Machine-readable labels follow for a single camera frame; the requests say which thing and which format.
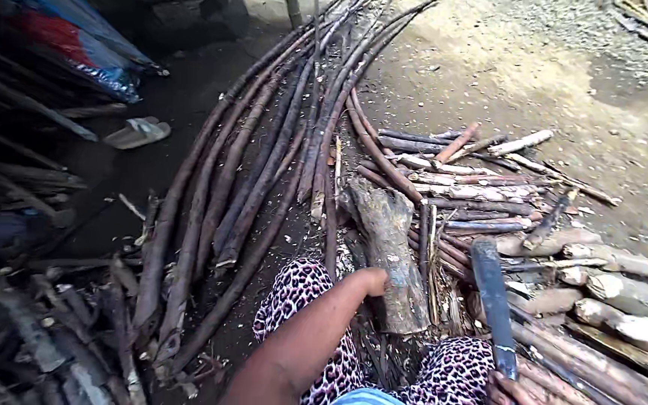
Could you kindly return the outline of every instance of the gravel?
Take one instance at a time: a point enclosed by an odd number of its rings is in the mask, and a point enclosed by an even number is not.
[[[616,59],[614,68],[631,71],[638,84],[648,85],[648,42],[627,32],[593,0],[504,1],[499,12],[532,32],[578,49]]]

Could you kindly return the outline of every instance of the blue fabric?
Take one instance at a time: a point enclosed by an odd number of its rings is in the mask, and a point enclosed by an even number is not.
[[[360,388],[340,396],[332,405],[404,405],[404,403],[388,393],[373,388]]]

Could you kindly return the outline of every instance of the pile of sticks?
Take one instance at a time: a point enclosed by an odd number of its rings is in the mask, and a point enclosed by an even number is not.
[[[360,162],[358,174],[418,206],[409,246],[426,283],[432,325],[450,336],[485,335],[469,249],[473,238],[493,235],[518,321],[512,333],[523,387],[546,404],[648,404],[648,258],[607,246],[585,229],[559,228],[579,214],[572,203],[580,194],[609,206],[619,201],[516,154],[553,131],[510,142],[500,136],[473,142],[476,124],[432,136],[377,131],[356,93],[350,96],[355,132],[373,160]],[[467,155],[504,159],[503,167],[533,174],[451,165]]]

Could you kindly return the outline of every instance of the sandy ground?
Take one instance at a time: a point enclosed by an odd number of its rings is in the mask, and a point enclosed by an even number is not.
[[[442,1],[417,16],[360,83],[367,115],[379,128],[420,134],[473,121],[484,137],[555,129],[537,157],[623,200],[609,208],[580,198],[595,214],[579,220],[648,256],[648,88],[610,68],[613,60],[527,31],[507,9]]]

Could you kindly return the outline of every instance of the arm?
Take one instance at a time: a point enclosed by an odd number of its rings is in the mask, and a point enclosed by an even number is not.
[[[221,404],[298,404],[334,353],[356,309],[381,296],[386,270],[362,269],[283,323],[244,364]]]

